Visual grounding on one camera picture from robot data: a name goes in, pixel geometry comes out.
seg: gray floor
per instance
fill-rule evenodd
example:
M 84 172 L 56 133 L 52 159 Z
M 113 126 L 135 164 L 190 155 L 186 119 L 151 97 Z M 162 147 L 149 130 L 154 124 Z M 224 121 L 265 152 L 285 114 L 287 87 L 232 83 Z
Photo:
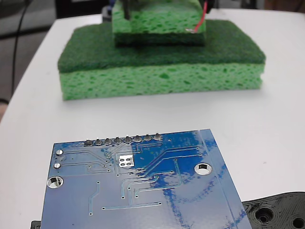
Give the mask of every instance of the gray floor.
M 258 0 L 259 9 L 263 8 L 263 4 L 264 0 Z M 240 5 L 240 0 L 220 0 L 220 8 L 240 8 Z M 21 29 L 28 30 L 52 25 L 55 21 L 55 17 L 54 0 L 34 0 L 25 14 Z M 20 14 L 18 13 L 5 15 L 5 17 L 1 17 L 0 14 L 0 36 L 1 34 L 16 31 L 19 19 Z M 29 35 L 22 35 L 19 38 L 16 59 L 15 87 L 17 87 L 46 33 L 47 32 L 38 32 Z M 14 42 L 15 38 L 0 40 L 0 98 L 8 101 L 11 98 L 11 74 Z

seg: black plastic part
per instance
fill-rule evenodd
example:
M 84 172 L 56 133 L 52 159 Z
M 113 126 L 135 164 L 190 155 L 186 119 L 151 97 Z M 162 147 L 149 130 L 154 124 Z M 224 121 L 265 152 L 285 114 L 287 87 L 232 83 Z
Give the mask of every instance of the black plastic part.
M 30 229 L 40 229 L 41 221 L 32 221 Z
M 243 202 L 252 229 L 305 229 L 305 192 L 290 192 Z M 30 229 L 40 229 L 33 221 Z
M 202 9 L 204 8 L 204 2 L 206 0 L 199 0 L 199 3 L 202 7 Z M 214 3 L 215 3 L 215 0 L 208 0 L 208 3 L 207 3 L 207 9 L 206 9 L 206 13 L 209 13 L 211 11 L 211 9 L 213 8 L 214 6 Z

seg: red wire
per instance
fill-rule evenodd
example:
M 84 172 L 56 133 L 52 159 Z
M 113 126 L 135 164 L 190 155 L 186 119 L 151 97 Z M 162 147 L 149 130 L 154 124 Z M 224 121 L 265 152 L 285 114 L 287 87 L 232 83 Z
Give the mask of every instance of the red wire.
M 196 25 L 196 27 L 195 27 L 195 29 L 194 29 L 195 32 L 198 31 L 199 27 L 200 27 L 200 26 L 203 24 L 203 22 L 204 22 L 206 10 L 207 10 L 207 5 L 208 5 L 208 1 L 206 0 L 206 1 L 204 2 L 203 15 L 202 15 L 202 17 L 201 17 L 200 22 L 198 22 L 198 24 Z

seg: blue circuit board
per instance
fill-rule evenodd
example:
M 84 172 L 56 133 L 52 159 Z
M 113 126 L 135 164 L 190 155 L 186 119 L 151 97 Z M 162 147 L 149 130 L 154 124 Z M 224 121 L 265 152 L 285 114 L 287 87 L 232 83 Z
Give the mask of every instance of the blue circuit board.
M 41 229 L 250 229 L 210 130 L 54 144 Z

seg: scouring pad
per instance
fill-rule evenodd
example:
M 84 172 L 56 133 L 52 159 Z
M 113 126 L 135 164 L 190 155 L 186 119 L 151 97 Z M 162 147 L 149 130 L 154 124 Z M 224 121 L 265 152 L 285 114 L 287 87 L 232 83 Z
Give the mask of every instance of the scouring pad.
M 116 48 L 110 23 L 76 29 L 58 62 L 63 98 L 258 89 L 264 53 L 231 22 L 206 24 L 198 47 Z
M 203 45 L 205 23 L 191 33 L 203 15 L 198 0 L 140 0 L 131 3 L 131 19 L 124 18 L 121 1 L 112 10 L 115 44 Z

